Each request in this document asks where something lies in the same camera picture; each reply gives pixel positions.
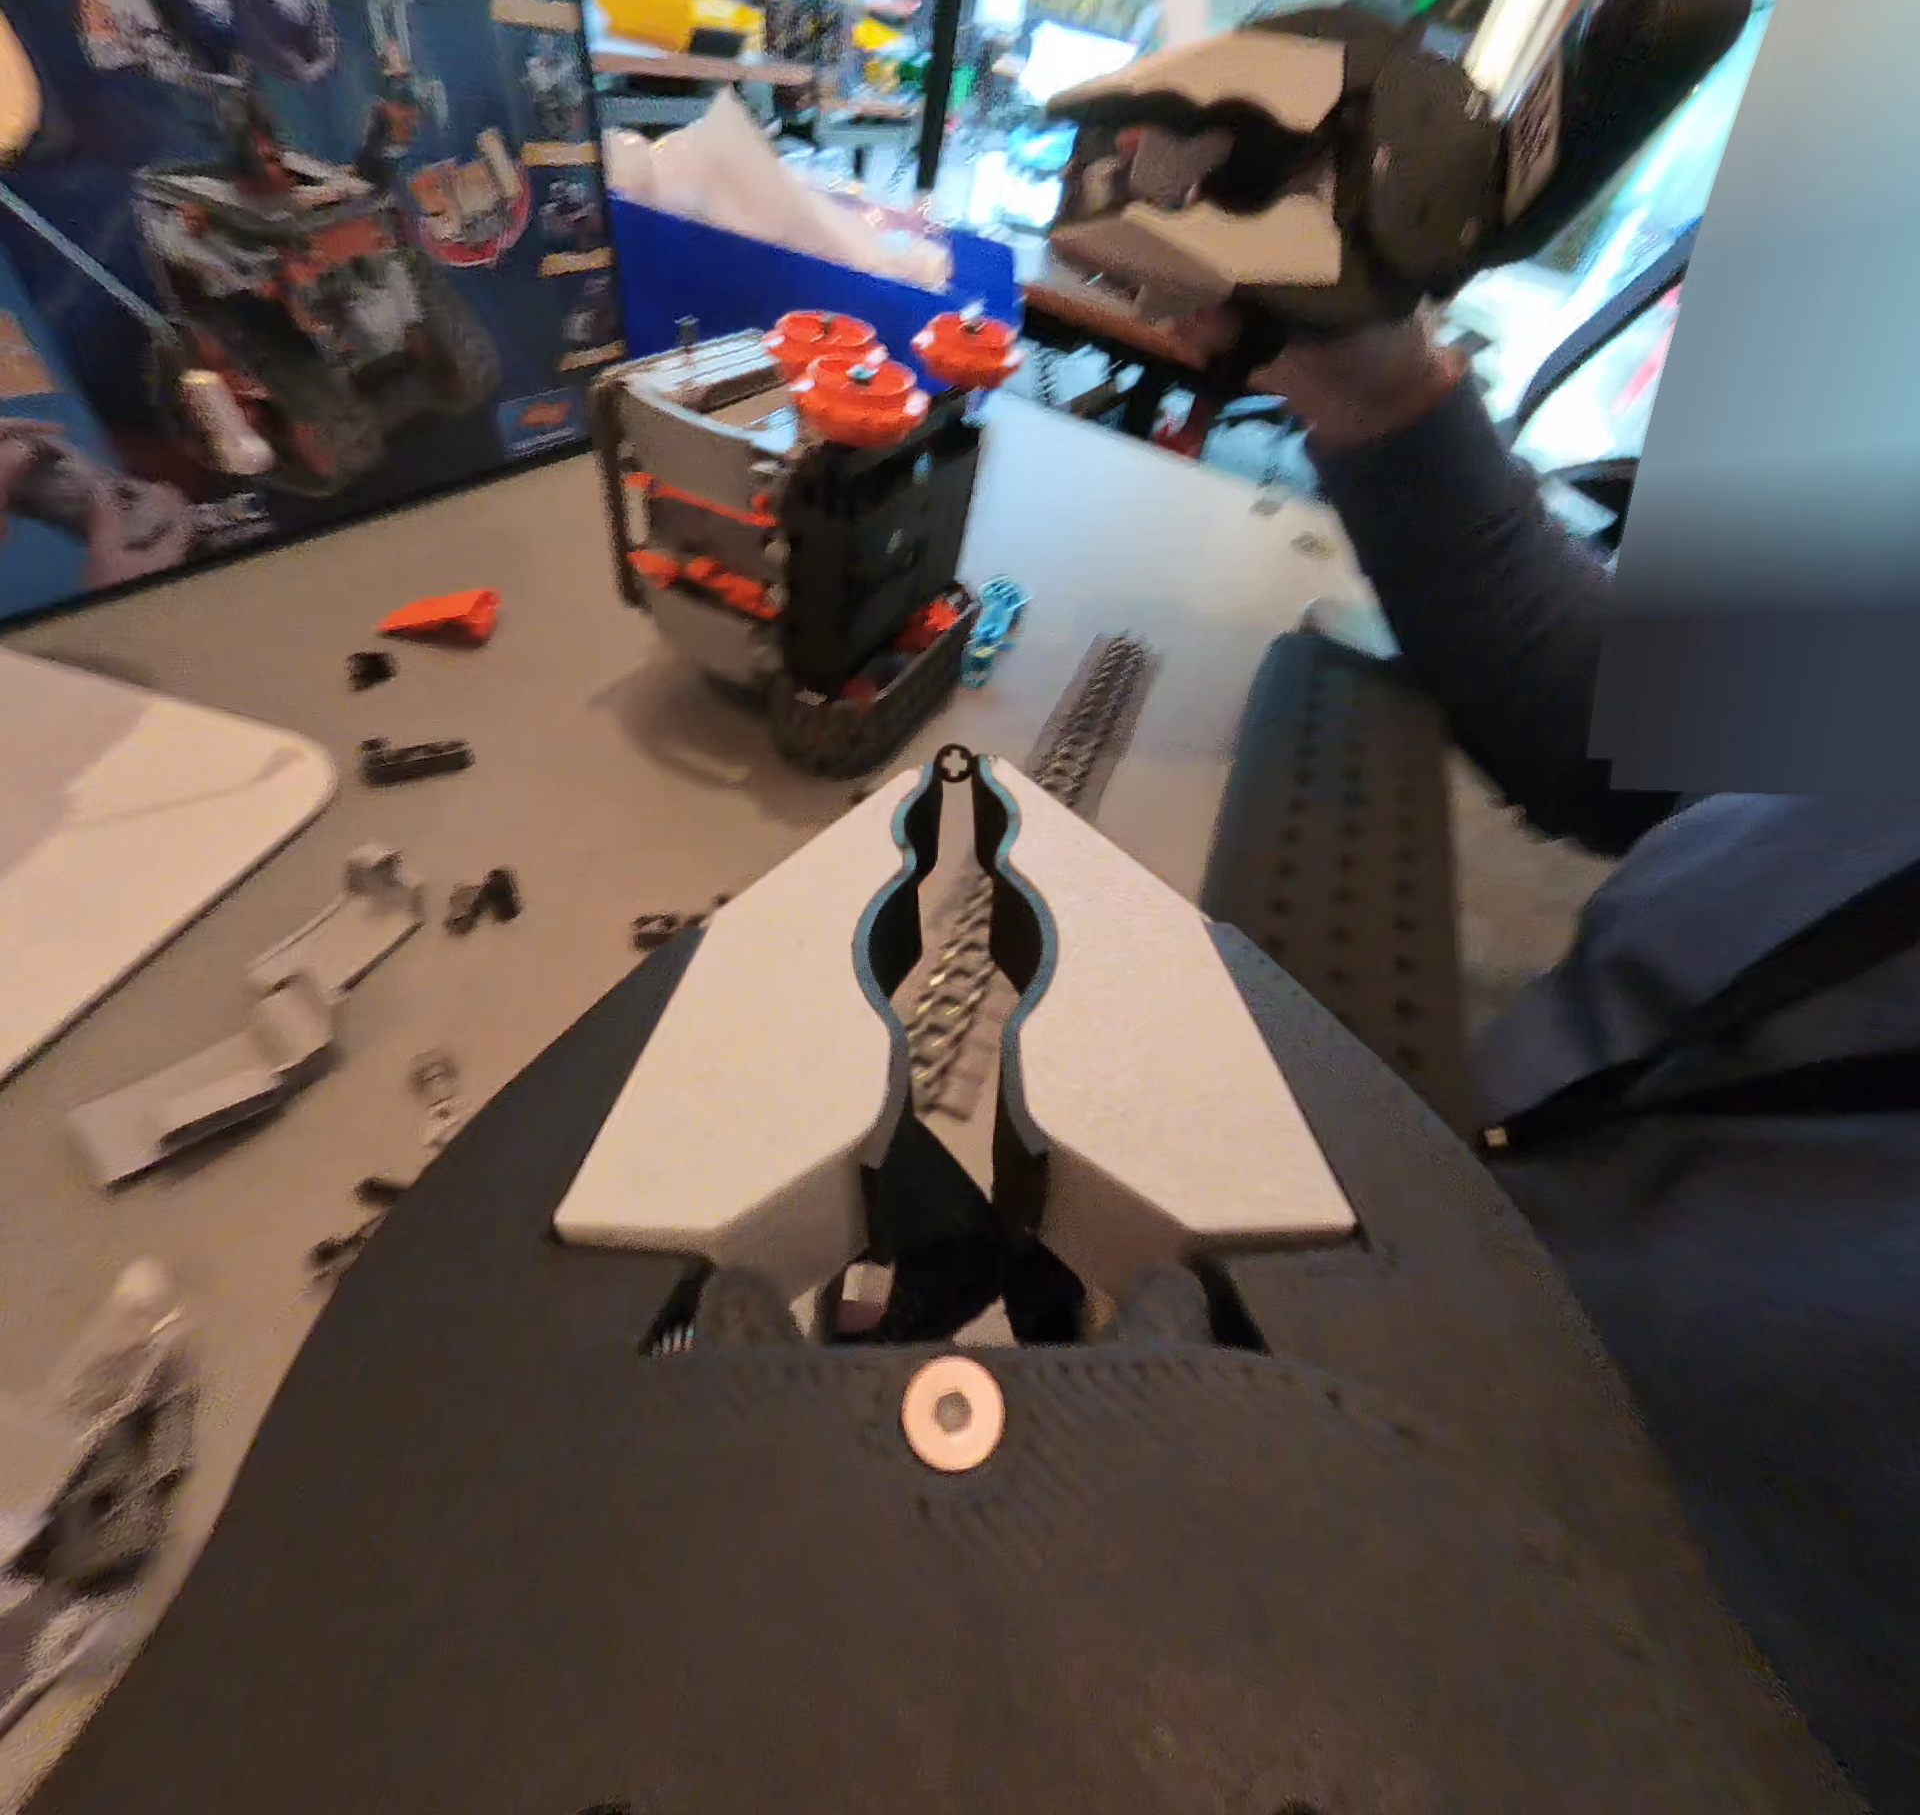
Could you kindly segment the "black dotted mat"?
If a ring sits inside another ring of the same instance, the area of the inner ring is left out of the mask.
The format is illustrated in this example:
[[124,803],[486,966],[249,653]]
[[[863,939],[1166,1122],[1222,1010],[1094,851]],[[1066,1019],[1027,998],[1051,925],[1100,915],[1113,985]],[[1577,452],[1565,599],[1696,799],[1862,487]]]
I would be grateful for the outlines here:
[[1321,633],[1249,687],[1198,887],[1236,928],[1470,1140],[1450,738],[1403,666]]

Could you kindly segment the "yellow storage bin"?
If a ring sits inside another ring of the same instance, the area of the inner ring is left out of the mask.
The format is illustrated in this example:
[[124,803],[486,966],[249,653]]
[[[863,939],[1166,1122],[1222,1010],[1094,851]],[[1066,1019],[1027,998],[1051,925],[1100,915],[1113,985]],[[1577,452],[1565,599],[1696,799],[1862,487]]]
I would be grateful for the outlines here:
[[593,0],[616,40],[677,57],[759,57],[763,9],[750,0]]

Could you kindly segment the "pile of grey toy bricks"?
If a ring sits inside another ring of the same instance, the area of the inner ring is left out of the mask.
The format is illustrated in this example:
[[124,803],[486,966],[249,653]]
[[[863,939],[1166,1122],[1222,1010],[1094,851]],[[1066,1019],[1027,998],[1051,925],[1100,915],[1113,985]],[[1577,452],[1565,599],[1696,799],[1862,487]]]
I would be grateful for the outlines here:
[[4,1738],[128,1644],[197,1453],[174,1277],[133,1261],[52,1381],[4,1399]]

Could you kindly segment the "person's dark blue clothing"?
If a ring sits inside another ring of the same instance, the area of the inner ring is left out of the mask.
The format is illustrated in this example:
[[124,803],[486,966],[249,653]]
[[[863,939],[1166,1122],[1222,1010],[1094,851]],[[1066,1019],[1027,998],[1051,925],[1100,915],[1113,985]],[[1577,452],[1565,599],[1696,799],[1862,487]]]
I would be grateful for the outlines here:
[[1653,830],[1479,1045],[1716,1583],[1877,1812],[1917,1811],[1917,806]]

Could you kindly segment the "grey toy track strip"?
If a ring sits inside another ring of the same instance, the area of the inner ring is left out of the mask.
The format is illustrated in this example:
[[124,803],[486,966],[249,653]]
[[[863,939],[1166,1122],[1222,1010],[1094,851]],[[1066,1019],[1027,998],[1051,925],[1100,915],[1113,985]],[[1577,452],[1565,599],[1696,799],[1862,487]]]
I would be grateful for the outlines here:
[[[1097,636],[1022,764],[1027,778],[1094,824],[1127,758],[1161,653],[1136,636]],[[917,1116],[969,1122],[996,1082],[1000,1028],[1014,989],[990,955],[994,884],[972,826],[948,834],[926,958],[905,988]]]

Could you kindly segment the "grey orange toy brick robot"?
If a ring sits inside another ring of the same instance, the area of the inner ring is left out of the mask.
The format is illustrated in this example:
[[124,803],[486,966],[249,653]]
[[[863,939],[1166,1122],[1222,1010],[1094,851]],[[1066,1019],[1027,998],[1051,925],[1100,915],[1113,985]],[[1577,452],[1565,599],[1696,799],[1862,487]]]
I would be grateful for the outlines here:
[[686,322],[593,378],[622,599],[791,770],[875,776],[963,682],[982,410],[1020,362],[1020,328],[982,308],[936,314],[905,356],[851,314],[794,311]]

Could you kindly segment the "person's right hand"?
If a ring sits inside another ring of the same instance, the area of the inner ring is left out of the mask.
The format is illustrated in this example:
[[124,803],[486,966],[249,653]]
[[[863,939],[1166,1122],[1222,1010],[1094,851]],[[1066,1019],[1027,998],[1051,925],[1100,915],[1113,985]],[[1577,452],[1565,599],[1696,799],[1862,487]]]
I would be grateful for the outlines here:
[[1467,370],[1413,314],[1337,341],[1291,341],[1257,367],[1249,390],[1282,401],[1316,454],[1350,454],[1423,420]]

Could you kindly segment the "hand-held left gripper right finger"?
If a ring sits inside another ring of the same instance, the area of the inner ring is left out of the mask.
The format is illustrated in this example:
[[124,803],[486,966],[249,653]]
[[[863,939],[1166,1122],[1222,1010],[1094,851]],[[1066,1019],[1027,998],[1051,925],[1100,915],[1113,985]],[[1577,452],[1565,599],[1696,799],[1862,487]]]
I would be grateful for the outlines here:
[[1356,1243],[1356,1207],[1207,915],[1000,754],[972,764],[996,1037],[994,1188],[1014,1346],[1176,1268]]

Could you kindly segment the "white crumpled packing bags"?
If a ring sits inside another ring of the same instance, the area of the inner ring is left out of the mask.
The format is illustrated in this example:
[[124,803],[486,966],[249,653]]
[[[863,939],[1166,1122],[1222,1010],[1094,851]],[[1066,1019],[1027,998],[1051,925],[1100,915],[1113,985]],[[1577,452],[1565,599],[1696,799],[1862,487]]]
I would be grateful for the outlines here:
[[659,137],[608,128],[601,152],[608,194],[636,207],[926,292],[958,285],[946,229],[781,158],[735,89]]

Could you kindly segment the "person's right forearm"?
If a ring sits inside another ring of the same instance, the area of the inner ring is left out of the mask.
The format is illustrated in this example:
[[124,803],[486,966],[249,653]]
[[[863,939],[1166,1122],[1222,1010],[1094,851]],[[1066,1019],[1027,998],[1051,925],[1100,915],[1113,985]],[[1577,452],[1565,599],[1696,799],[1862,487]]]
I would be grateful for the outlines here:
[[1455,750],[1549,842],[1623,858],[1677,812],[1590,751],[1610,577],[1465,381],[1404,432],[1316,454],[1403,663]]

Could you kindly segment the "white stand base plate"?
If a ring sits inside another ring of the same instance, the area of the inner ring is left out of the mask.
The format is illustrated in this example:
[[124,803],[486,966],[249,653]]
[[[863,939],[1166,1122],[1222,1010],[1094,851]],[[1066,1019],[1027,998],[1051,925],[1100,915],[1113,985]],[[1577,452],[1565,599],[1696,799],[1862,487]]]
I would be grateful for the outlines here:
[[338,796],[294,730],[4,650],[4,1079]]

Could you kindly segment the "orange toy brick piece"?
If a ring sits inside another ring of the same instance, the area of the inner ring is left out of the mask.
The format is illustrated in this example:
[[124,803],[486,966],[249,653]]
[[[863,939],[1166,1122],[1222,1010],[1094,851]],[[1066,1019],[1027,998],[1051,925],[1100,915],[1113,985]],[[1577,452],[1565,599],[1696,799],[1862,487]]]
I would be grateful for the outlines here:
[[493,589],[471,589],[413,599],[377,623],[386,642],[428,642],[437,648],[486,648],[499,633],[501,596]]

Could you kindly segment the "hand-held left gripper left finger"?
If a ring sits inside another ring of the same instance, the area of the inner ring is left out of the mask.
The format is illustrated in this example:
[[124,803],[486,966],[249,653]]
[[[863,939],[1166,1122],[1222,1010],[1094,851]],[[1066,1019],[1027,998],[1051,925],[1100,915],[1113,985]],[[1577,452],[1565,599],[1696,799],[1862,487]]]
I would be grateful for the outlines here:
[[921,963],[943,778],[902,773],[715,910],[556,1207],[568,1250],[750,1270],[799,1301],[963,1241],[917,1119],[899,992]]

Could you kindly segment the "dark blue toy packaging box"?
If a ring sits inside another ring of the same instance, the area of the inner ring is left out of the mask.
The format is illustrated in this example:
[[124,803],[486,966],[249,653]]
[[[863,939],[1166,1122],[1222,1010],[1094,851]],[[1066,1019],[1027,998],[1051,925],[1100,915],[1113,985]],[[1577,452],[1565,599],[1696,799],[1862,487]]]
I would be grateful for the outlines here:
[[587,443],[584,0],[4,0],[4,626]]

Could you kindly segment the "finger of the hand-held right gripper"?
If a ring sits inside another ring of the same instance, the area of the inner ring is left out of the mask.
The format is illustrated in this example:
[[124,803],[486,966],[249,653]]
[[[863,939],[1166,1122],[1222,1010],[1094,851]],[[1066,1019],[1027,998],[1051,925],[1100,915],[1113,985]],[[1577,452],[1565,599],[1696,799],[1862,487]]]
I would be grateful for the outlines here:
[[1097,76],[1043,103],[1078,156],[1113,167],[1110,198],[1268,207],[1331,156],[1347,52],[1327,37],[1228,30]]
[[1353,334],[1383,319],[1383,292],[1327,203],[1274,203],[1257,216],[1124,203],[1058,219],[1051,252],[1079,274],[1143,295],[1154,319],[1233,308],[1294,334]]

